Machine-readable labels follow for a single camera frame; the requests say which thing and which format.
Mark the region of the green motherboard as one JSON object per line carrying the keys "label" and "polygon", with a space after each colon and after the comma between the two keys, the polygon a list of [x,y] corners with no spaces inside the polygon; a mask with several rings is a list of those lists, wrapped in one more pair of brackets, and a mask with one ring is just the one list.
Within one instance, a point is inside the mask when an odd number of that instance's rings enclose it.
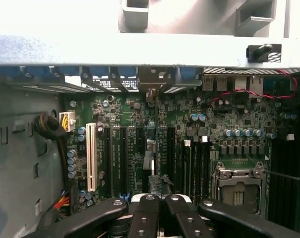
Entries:
{"label": "green motherboard", "polygon": [[[131,201],[149,191],[149,170],[143,168],[146,150],[145,120],[151,113],[145,98],[128,94],[80,94],[65,98],[66,112],[75,112],[75,130],[67,134],[68,176],[76,182],[70,198],[75,211],[108,199],[105,183],[104,128],[111,130],[112,197]],[[255,97],[244,90],[227,93],[199,92],[159,95],[157,169],[162,177],[162,194],[173,193],[167,175],[167,130],[175,128],[175,192],[187,195],[193,202],[193,149],[197,143],[197,203],[199,145],[210,142],[210,181],[216,162],[230,168],[250,168],[257,161],[271,171],[274,140],[296,141],[300,177],[300,96]],[[98,187],[87,189],[86,124],[96,124]],[[127,129],[127,195],[120,195],[120,128]],[[136,146],[136,128],[144,128],[144,153]],[[281,173],[281,155],[279,172]],[[266,216],[272,218],[272,174],[266,174]],[[203,190],[205,191],[203,170]]]}

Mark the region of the black open PC case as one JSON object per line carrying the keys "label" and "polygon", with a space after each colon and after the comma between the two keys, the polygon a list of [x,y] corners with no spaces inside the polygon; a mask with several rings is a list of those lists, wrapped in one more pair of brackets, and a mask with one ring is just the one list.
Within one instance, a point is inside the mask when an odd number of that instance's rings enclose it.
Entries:
{"label": "black open PC case", "polygon": [[[83,211],[70,198],[67,134],[59,123],[65,98],[140,95],[140,67],[164,73],[161,94],[244,90],[255,97],[300,96],[300,39],[185,34],[30,37],[0,35],[0,238],[47,238],[47,227]],[[139,193],[131,201],[138,201]],[[180,237],[164,204],[157,238]],[[196,205],[181,193],[187,203]],[[296,221],[270,222],[300,233]]]}

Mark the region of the metal CPU socket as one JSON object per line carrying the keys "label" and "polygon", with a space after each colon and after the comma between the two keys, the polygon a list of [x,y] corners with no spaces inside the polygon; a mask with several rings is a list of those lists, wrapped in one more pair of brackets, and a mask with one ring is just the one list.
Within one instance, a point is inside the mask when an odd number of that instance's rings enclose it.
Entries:
{"label": "metal CPU socket", "polygon": [[216,162],[210,181],[209,198],[266,216],[266,174],[264,163],[257,161],[250,168],[230,168]]}

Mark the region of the white power connector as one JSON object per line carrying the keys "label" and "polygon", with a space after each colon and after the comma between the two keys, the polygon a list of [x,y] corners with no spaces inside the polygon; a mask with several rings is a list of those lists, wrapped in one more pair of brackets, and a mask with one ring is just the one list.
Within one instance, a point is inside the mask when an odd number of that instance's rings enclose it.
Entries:
{"label": "white power connector", "polygon": [[59,123],[66,132],[74,131],[76,124],[75,112],[59,113]]}

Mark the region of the black RAM slot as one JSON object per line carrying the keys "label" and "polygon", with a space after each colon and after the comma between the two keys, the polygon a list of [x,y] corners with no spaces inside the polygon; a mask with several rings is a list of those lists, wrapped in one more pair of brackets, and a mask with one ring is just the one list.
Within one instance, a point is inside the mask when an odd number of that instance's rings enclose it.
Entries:
{"label": "black RAM slot", "polygon": [[[272,167],[271,167],[271,171],[273,172],[279,172],[279,160],[280,160],[280,141],[274,140],[273,146],[272,146],[272,152],[273,152],[273,157],[272,157]],[[278,211],[277,211],[277,206],[279,205],[278,202],[278,188],[279,188],[279,176],[278,175],[272,175],[272,194],[273,194],[273,198],[272,198],[272,220],[275,222],[277,221],[277,215],[278,215]]]}
{"label": "black RAM slot", "polygon": [[281,177],[282,187],[281,187],[281,198],[282,202],[282,224],[284,226],[292,225],[293,219],[293,185],[296,183],[290,176],[294,175],[294,166],[296,162],[294,162],[294,157],[296,157],[296,152],[294,152],[295,141],[283,141],[283,145],[281,146],[281,173],[287,175],[289,177]]}
{"label": "black RAM slot", "polygon": [[205,172],[205,175],[204,175],[204,179],[205,179],[205,191],[204,191],[204,197],[205,198],[208,198],[209,196],[209,183],[210,183],[210,146],[211,146],[211,143],[208,142],[206,145],[205,145],[205,157],[204,157],[204,172]]}
{"label": "black RAM slot", "polygon": [[196,182],[196,174],[197,174],[197,143],[194,144],[193,149],[193,203],[196,205],[197,202],[197,182]]}
{"label": "black RAM slot", "polygon": [[199,176],[198,176],[198,202],[202,198],[203,190],[203,170],[204,170],[204,145],[199,145]]}
{"label": "black RAM slot", "polygon": [[[290,175],[292,176],[297,176],[298,175],[298,153],[297,153],[297,142],[292,141],[292,146],[291,146],[291,173]],[[296,221],[296,208],[297,208],[297,186],[298,186],[298,181],[297,180],[292,180],[291,181],[291,218],[292,218],[292,224],[295,223]]]}

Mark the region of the thin metal locking lever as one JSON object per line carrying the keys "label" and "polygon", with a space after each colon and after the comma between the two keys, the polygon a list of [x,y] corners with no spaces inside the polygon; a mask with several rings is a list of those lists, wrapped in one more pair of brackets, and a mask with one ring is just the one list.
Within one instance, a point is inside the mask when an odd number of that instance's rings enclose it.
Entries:
{"label": "thin metal locking lever", "polygon": [[276,176],[280,176],[280,177],[284,177],[284,178],[288,178],[288,179],[292,179],[292,180],[298,180],[300,181],[300,177],[296,177],[296,176],[290,176],[290,175],[286,175],[286,174],[282,174],[282,173],[277,173],[277,172],[273,172],[273,171],[269,171],[269,170],[262,170],[263,173],[267,173],[267,174],[272,174],[272,175],[276,175]]}

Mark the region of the white expansion slot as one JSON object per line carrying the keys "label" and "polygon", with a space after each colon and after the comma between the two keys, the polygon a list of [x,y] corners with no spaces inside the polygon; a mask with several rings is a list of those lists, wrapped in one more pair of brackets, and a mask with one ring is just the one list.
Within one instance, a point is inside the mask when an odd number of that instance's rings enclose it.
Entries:
{"label": "white expansion slot", "polygon": [[87,189],[95,192],[97,185],[97,140],[96,124],[86,124],[86,161],[87,161]]}

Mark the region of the short black expansion slot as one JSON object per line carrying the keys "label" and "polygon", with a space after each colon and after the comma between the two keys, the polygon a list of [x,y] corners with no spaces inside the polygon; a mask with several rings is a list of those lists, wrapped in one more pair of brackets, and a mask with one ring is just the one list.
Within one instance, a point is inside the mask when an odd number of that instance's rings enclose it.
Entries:
{"label": "short black expansion slot", "polygon": [[136,129],[136,146],[140,154],[144,153],[144,128],[137,127]]}

